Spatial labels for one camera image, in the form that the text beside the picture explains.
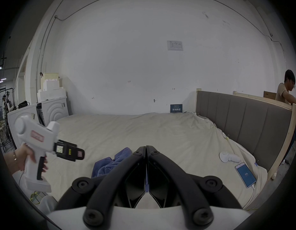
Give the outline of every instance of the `yellow cable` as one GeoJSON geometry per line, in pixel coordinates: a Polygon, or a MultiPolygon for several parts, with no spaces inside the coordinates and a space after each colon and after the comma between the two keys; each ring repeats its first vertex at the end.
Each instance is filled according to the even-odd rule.
{"type": "Polygon", "coordinates": [[[32,199],[34,198],[34,195],[37,195],[37,196],[39,196],[40,198],[43,198],[43,197],[41,197],[39,194],[37,194],[36,191],[35,191],[35,192],[32,193],[31,196],[30,196],[30,200],[31,200],[32,203],[33,203],[32,199]]]}

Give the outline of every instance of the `tan t-shirt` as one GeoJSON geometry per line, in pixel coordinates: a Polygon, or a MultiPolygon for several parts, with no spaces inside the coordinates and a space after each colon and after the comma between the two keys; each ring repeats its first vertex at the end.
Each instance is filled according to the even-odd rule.
{"type": "Polygon", "coordinates": [[[276,101],[284,102],[286,104],[289,104],[288,101],[282,96],[282,94],[283,94],[283,92],[285,90],[286,90],[286,87],[285,87],[284,83],[280,83],[279,86],[278,86],[278,89],[277,89],[276,101]]]}

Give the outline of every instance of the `wooden bed frame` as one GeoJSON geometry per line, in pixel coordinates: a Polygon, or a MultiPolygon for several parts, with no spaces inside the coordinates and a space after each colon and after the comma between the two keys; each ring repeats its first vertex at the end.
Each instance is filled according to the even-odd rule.
{"type": "MultiPolygon", "coordinates": [[[[201,91],[201,89],[196,90],[195,107],[197,107],[198,91],[201,91]]],[[[292,136],[293,136],[293,133],[294,133],[294,130],[295,130],[295,125],[296,125],[296,104],[288,105],[286,103],[279,102],[279,101],[276,101],[276,100],[273,100],[273,99],[268,99],[268,98],[249,95],[249,94],[238,93],[236,91],[233,92],[233,95],[241,96],[241,97],[244,97],[244,98],[256,99],[256,100],[262,101],[262,102],[267,102],[269,104],[277,105],[277,106],[279,106],[281,108],[288,109],[288,110],[290,110],[292,112],[291,120],[290,120],[289,127],[288,127],[288,132],[286,134],[286,137],[285,137],[284,143],[282,145],[282,148],[281,148],[278,156],[276,157],[276,160],[274,161],[273,165],[268,170],[267,180],[269,180],[271,178],[271,176],[274,174],[274,172],[277,170],[279,164],[282,162],[282,159],[283,159],[286,151],[288,150],[288,146],[291,143],[292,136]]]]}

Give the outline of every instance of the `white foam block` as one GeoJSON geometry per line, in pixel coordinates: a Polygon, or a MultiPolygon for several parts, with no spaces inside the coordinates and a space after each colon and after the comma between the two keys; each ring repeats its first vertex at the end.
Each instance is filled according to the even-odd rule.
{"type": "Polygon", "coordinates": [[[39,90],[37,93],[37,101],[44,102],[46,100],[57,99],[66,96],[66,90],[63,88],[57,90],[39,90]]]}
{"type": "Polygon", "coordinates": [[[57,79],[46,79],[43,88],[44,91],[57,90],[60,88],[60,82],[57,79]]]}

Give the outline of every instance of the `upholstered headboard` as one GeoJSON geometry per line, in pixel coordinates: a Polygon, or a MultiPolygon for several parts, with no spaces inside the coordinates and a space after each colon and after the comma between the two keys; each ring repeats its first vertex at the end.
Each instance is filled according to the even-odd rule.
{"type": "Polygon", "coordinates": [[[292,110],[273,103],[197,91],[196,113],[209,118],[230,139],[246,148],[267,171],[277,169],[288,149],[296,124],[293,107],[295,117],[292,110]]]}

